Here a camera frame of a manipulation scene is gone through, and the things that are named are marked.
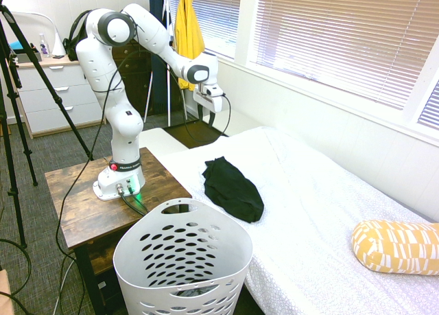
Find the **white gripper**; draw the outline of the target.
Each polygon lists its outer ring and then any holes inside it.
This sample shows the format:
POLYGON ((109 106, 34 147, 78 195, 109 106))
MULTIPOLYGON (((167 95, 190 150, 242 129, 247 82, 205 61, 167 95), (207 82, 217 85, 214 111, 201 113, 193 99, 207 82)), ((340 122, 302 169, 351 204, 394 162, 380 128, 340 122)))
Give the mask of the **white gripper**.
POLYGON ((212 91, 212 90, 204 90, 200 91, 199 89, 195 89, 193 92, 193 99, 198 103, 198 118, 203 118, 203 107, 210 110, 209 112, 209 121, 208 126, 212 127, 215 121, 216 113, 222 110, 222 96, 224 92, 222 90, 212 91))

